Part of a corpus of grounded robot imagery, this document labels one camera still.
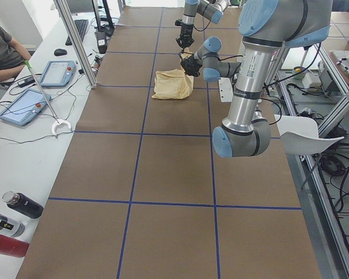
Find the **red can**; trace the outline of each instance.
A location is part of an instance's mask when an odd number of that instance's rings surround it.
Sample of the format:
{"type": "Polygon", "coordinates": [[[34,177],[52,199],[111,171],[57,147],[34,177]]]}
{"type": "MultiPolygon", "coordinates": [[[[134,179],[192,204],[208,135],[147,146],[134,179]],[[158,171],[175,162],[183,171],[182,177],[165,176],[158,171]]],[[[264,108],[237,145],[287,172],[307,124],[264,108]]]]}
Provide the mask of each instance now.
{"type": "Polygon", "coordinates": [[[0,254],[24,257],[28,248],[28,243],[0,234],[0,254]]]}

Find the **keyboard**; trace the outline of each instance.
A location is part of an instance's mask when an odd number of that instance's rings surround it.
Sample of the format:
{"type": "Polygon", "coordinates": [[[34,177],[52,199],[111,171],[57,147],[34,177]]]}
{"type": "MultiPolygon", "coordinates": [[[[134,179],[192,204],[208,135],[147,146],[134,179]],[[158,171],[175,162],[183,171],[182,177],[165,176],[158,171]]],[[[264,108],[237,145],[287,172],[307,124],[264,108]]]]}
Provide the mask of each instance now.
{"type": "MultiPolygon", "coordinates": [[[[87,27],[88,27],[88,20],[87,19],[76,19],[74,20],[77,32],[79,33],[79,36],[81,38],[81,41],[83,41],[84,36],[86,35],[87,27]]],[[[65,45],[72,45],[72,42],[70,40],[70,37],[67,38],[65,45]]]]}

